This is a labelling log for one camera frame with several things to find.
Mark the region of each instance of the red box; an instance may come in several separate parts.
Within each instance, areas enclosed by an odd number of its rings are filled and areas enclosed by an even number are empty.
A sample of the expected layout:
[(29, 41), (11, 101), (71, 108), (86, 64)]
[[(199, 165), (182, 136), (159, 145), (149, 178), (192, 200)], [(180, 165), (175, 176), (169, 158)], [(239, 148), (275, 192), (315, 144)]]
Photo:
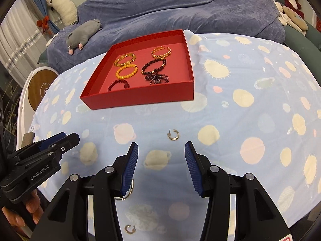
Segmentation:
[[(154, 59), (151, 51), (159, 46), (170, 47), (172, 51), (166, 58), (166, 66), (161, 72), (169, 77), (169, 83), (150, 85), (150, 81), (145, 80), (142, 75), (141, 69)], [(161, 50), (156, 54), (166, 52), (167, 50)], [(136, 54), (137, 58), (132, 64), (137, 65), (138, 72), (126, 79), (130, 88), (124, 89), (124, 84), (118, 83), (108, 92), (110, 84), (117, 80), (116, 71), (119, 67), (115, 67), (114, 62), (126, 53)], [(162, 62), (153, 63), (146, 71), (158, 68), (161, 64)], [(126, 68), (120, 75), (128, 75), (132, 71), (132, 67)], [(90, 77), (80, 98), (91, 109), (193, 100), (194, 77), (183, 31), (155, 33), (113, 45)]]

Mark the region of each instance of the blue blanket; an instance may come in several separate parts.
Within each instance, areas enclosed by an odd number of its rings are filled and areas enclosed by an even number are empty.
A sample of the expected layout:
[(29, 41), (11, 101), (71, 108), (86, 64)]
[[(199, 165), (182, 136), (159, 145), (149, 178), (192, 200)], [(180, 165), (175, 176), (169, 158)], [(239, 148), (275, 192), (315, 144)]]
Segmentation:
[(79, 24), (98, 18), (103, 29), (82, 51), (68, 54), (67, 26), (48, 47), (49, 66), (62, 73), (105, 53), (116, 43), (156, 32), (234, 33), (283, 43), (285, 31), (272, 0), (87, 0), (78, 7)]

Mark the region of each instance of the wooden disc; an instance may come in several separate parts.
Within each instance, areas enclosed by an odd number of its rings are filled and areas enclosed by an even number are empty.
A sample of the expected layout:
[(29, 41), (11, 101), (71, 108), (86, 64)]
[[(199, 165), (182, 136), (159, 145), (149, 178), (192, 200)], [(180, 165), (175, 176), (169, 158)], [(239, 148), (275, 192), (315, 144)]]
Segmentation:
[(38, 108), (49, 86), (57, 76), (58, 75), (51, 70), (41, 70), (31, 78), (28, 87), (28, 99), (34, 111)]

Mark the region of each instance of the bed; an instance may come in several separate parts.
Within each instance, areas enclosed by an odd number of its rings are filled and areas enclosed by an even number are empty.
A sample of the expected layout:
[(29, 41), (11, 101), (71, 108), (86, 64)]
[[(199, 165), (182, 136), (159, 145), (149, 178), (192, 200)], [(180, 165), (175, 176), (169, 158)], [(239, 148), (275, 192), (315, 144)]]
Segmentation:
[[(67, 26), (48, 47), (49, 66), (62, 73), (115, 43), (167, 30), (234, 33), (283, 43), (285, 31), (272, 0), (87, 0), (78, 6), (76, 25)], [(82, 51), (70, 56), (67, 35), (98, 18), (103, 29)]]
[[(76, 132), (81, 141), (39, 189), (51, 200), (70, 174), (97, 173), (135, 141), (134, 191), (116, 203), (124, 240), (199, 240), (208, 201), (194, 191), (184, 158), (191, 140), (228, 173), (256, 175), (292, 226), (321, 200), (320, 86), (282, 44), (235, 34), (184, 34), (194, 101), (90, 110), (79, 96), (104, 54), (57, 77), (30, 131), (36, 141), (61, 131)], [(177, 141), (168, 139), (169, 129), (179, 131)], [(234, 202), (231, 215), (229, 240)], [(93, 233), (92, 198), (88, 218)], [(132, 236), (124, 231), (127, 224), (137, 229)]]

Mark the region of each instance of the human hand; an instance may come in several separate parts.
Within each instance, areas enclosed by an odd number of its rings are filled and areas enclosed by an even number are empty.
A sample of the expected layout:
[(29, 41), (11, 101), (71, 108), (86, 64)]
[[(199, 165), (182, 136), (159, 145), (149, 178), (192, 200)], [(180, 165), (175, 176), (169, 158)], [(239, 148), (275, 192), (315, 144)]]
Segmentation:
[[(33, 215), (33, 221), (38, 224), (40, 217), (43, 214), (43, 210), (40, 206), (40, 199), (35, 189), (27, 202), (25, 202), (26, 209), (30, 214)], [(6, 207), (2, 208), (2, 212), (13, 227), (24, 227), (25, 222), (21, 216), (17, 215), (15, 212), (7, 209)]]

